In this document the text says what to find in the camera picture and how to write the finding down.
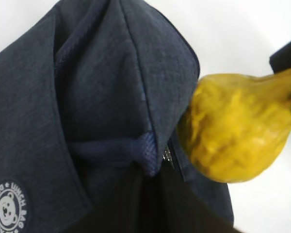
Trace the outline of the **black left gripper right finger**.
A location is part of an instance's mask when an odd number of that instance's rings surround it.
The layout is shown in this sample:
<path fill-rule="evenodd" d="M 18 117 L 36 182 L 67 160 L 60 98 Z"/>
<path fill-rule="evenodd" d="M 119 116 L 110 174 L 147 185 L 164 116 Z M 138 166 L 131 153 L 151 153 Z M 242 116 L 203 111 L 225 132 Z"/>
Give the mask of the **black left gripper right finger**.
<path fill-rule="evenodd" d="M 171 167 L 145 178 L 146 233 L 240 233 L 213 213 Z"/>

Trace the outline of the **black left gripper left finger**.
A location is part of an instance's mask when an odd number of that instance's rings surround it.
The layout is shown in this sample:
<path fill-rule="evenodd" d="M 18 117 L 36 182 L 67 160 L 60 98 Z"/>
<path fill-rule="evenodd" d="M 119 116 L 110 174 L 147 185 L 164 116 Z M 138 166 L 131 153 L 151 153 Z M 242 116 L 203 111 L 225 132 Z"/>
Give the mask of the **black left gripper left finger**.
<path fill-rule="evenodd" d="M 142 233 L 143 175 L 130 167 L 115 190 L 91 213 L 64 230 L 64 233 Z"/>

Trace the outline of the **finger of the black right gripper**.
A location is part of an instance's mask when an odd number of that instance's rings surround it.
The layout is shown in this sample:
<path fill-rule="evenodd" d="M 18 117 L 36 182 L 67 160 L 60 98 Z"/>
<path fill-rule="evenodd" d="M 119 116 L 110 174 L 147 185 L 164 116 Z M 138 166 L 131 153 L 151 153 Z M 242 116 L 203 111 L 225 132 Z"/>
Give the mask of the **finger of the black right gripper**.
<path fill-rule="evenodd" d="M 291 68 L 291 41 L 271 55 L 269 64 L 274 73 Z"/>

